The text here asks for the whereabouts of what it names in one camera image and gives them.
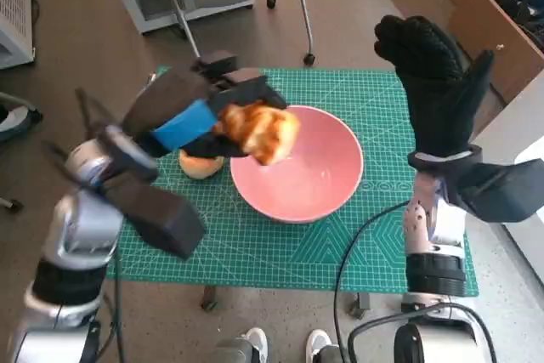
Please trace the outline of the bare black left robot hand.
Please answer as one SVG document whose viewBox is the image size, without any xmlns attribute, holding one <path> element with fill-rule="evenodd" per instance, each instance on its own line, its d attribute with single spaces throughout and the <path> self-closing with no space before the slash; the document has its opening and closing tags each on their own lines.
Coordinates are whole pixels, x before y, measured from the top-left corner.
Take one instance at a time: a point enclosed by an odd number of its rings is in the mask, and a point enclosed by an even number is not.
<svg viewBox="0 0 544 363">
<path fill-rule="evenodd" d="M 256 102 L 287 107 L 259 69 L 240 68 L 234 54 L 219 50 L 192 65 L 173 66 L 146 85 L 122 128 L 154 158 L 177 149 L 197 158 L 244 157 L 240 142 L 213 127 L 228 105 Z"/>
</svg>

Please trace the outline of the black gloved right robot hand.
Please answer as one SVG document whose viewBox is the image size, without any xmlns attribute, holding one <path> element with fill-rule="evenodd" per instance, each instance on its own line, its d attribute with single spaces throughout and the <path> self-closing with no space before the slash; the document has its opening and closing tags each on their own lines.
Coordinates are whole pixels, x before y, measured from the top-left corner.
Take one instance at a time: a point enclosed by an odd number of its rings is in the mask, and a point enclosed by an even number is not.
<svg viewBox="0 0 544 363">
<path fill-rule="evenodd" d="M 375 35 L 375 52 L 394 66 L 405 90 L 416 153 L 447 158 L 469 152 L 494 52 L 482 51 L 464 68 L 456 43 L 423 16 L 386 15 Z"/>
</svg>

